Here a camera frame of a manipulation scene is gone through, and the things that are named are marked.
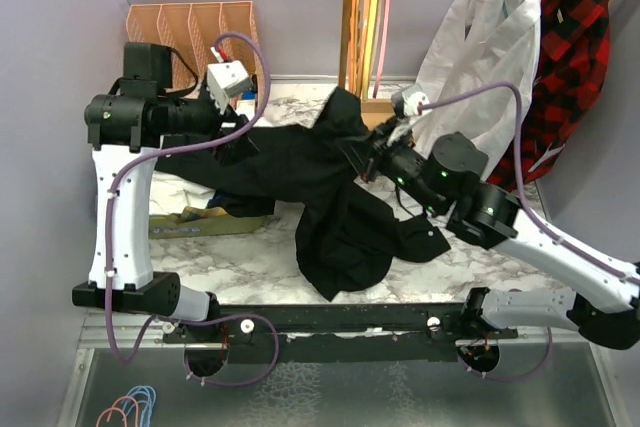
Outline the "pink hanger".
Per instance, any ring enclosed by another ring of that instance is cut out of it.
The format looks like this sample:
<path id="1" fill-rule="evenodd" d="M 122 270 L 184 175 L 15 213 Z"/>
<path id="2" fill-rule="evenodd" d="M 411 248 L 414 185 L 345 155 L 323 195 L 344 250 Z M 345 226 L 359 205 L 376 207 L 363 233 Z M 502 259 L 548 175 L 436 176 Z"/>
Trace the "pink hanger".
<path id="1" fill-rule="evenodd" d="M 119 420 L 119 426 L 141 427 L 143 425 L 145 406 L 145 401 L 137 400 L 131 395 L 121 396 L 99 414 L 95 421 L 95 426 L 106 426 L 112 421 Z"/>
<path id="2" fill-rule="evenodd" d="M 375 76 L 375 83 L 372 92 L 372 96 L 374 98 L 377 97 L 382 74 L 384 71 L 384 63 L 386 58 L 386 49 L 387 49 L 387 37 L 388 37 L 388 28 L 389 28 L 389 17 L 391 10 L 391 0 L 384 0 L 383 2 L 383 11 L 381 17 L 381 30 L 380 33 L 380 42 L 379 42 L 379 55 L 378 55 L 378 64 Z"/>

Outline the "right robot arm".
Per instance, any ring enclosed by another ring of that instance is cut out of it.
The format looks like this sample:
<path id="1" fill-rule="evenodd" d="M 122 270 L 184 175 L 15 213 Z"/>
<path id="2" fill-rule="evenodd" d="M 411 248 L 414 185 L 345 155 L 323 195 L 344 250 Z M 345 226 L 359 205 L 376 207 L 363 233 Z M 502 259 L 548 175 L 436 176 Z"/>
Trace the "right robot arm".
<path id="1" fill-rule="evenodd" d="M 459 132 L 440 137 L 428 156 L 409 135 L 393 139 L 392 117 L 365 139 L 364 180 L 381 174 L 433 215 L 449 217 L 459 240 L 519 259 L 563 283 L 560 290 L 472 289 L 459 314 L 461 330 L 481 338 L 515 327 L 579 333 L 615 350 L 639 341 L 639 267 L 615 259 L 527 213 L 514 194 L 486 183 L 486 154 Z"/>

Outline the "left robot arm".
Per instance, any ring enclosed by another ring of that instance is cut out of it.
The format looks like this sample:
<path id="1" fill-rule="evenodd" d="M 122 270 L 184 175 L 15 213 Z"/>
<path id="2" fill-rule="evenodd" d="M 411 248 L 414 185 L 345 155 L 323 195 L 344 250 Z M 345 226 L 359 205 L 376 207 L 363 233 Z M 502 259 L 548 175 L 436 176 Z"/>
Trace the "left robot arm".
<path id="1" fill-rule="evenodd" d="M 229 120 L 232 98 L 250 90 L 241 62 L 219 60 L 190 87 L 173 86 L 170 46 L 128 42 L 123 74 L 84 111 L 97 178 L 97 234 L 86 282 L 72 290 L 76 307 L 110 309 L 186 321 L 195 339 L 220 332 L 213 295 L 154 271 L 149 253 L 149 202 L 162 140 L 170 135 L 213 139 Z"/>

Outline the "white shirt in basket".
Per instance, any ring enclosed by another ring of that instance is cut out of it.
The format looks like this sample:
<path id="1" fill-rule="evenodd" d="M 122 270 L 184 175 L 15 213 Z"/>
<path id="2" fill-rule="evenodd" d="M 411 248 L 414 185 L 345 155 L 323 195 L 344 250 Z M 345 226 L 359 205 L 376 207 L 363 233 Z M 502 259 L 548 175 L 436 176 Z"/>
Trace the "white shirt in basket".
<path id="1" fill-rule="evenodd" d="M 214 194 L 214 189 L 186 181 L 172 174 L 154 171 L 150 188 L 149 214 L 151 216 L 180 214 L 185 207 L 202 209 Z"/>

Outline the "white hanging shirt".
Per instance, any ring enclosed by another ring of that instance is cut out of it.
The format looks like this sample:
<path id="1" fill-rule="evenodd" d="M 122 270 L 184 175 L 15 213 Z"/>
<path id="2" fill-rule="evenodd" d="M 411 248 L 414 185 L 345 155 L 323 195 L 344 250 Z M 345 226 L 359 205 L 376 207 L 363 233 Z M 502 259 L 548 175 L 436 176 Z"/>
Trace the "white hanging shirt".
<path id="1" fill-rule="evenodd" d="M 439 101 L 507 81 L 528 108 L 537 73 L 541 0 L 525 0 L 507 18 L 503 0 L 454 0 L 421 64 L 416 82 Z M 515 130 L 515 99 L 507 88 L 432 110 L 413 130 L 416 149 L 428 155 L 442 135 L 460 132 L 488 156 L 491 174 L 508 150 Z"/>

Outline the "orange hanger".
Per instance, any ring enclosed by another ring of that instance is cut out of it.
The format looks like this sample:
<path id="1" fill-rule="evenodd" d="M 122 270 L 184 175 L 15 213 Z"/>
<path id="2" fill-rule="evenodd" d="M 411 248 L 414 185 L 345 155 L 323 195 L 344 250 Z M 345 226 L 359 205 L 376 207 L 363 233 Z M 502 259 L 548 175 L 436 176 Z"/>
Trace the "orange hanger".
<path id="1" fill-rule="evenodd" d="M 348 60 L 349 60 L 349 90 L 352 93 L 356 93 L 359 11 L 360 11 L 360 0 L 351 0 L 350 42 L 349 42 L 349 50 L 348 50 Z"/>

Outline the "yellow hanger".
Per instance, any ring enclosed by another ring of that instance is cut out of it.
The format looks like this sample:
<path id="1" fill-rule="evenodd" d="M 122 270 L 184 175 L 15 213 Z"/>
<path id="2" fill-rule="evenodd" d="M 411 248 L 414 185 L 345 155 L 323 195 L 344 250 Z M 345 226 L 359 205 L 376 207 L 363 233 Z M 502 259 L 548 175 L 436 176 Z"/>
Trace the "yellow hanger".
<path id="1" fill-rule="evenodd" d="M 364 56 L 363 56 L 363 62 L 362 62 L 363 75 L 362 75 L 361 94 L 362 94 L 363 100 L 368 99 L 377 9 L 378 9 L 378 0 L 370 0 L 368 17 L 367 17 L 368 23 L 367 23 L 367 32 L 365 37 L 365 50 L 364 50 Z"/>

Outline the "red black plaid shirt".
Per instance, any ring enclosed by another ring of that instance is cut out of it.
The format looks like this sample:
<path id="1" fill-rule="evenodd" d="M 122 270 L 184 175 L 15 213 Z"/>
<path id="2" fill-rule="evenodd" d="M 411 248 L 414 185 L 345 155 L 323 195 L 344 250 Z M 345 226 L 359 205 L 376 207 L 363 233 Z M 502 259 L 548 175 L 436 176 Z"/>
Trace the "red black plaid shirt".
<path id="1" fill-rule="evenodd" d="M 521 134 L 525 184 L 552 170 L 601 95 L 611 50 L 609 1 L 541 1 L 538 70 Z"/>

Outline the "blue hanger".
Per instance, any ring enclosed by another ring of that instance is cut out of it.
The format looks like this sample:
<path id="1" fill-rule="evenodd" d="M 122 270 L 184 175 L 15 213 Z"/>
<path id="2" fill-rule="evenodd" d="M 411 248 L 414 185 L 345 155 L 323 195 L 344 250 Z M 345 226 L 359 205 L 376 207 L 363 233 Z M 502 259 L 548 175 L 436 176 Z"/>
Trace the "blue hanger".
<path id="1" fill-rule="evenodd" d="M 135 399 L 138 403 L 140 408 L 140 425 L 150 427 L 153 409 L 157 400 L 156 390 L 150 385 L 138 385 L 131 388 L 127 395 Z"/>

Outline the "pink hanger on floor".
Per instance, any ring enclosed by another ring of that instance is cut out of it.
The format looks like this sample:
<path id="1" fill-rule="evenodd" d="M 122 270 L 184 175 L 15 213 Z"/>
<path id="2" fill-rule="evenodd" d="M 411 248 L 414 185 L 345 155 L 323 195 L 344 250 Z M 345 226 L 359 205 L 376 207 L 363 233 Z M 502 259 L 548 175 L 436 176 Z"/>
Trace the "pink hanger on floor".
<path id="1" fill-rule="evenodd" d="M 145 406 L 145 401 L 137 400 L 131 395 L 121 396 L 99 414 L 95 421 L 95 426 L 106 426 L 112 421 L 119 420 L 119 426 L 141 427 L 143 425 Z"/>

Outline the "green laundry basket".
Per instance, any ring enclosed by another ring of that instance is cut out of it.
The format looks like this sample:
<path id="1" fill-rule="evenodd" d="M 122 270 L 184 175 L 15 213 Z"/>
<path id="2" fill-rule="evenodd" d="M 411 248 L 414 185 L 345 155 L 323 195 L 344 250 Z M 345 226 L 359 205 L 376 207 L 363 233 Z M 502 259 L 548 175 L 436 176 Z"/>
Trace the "green laundry basket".
<path id="1" fill-rule="evenodd" d="M 151 215 L 149 237 L 176 239 L 222 235 L 240 235 L 262 227 L 274 206 L 240 206 L 231 209 L 185 207 L 181 213 Z"/>

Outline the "pink mesh file organizer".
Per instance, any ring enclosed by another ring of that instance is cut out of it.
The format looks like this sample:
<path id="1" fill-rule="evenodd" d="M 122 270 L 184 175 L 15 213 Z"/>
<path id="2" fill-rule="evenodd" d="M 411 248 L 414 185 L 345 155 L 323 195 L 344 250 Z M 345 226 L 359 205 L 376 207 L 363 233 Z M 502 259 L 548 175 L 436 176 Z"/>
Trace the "pink mesh file organizer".
<path id="1" fill-rule="evenodd" d="M 258 42 L 251 1 L 137 4 L 130 7 L 126 30 L 131 41 L 168 45 L 186 60 L 173 60 L 176 90 L 193 84 L 189 69 L 199 75 L 216 61 L 211 52 L 216 38 L 240 32 Z"/>

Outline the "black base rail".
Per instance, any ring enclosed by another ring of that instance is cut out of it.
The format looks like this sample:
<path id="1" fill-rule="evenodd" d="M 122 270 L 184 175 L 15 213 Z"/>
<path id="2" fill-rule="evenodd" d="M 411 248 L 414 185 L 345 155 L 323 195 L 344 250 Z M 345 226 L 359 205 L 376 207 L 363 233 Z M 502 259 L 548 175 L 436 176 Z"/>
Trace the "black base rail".
<path id="1" fill-rule="evenodd" d="M 188 352 L 228 342 L 233 363 L 268 363 L 274 337 L 261 320 L 249 333 L 240 322 L 251 314 L 269 320 L 278 334 L 281 363 L 429 360 L 454 362 L 456 343 L 481 347 L 486 340 L 514 339 L 513 329 L 491 331 L 463 303 L 224 305 L 222 316 L 236 315 L 221 327 L 179 326 L 163 343 Z"/>

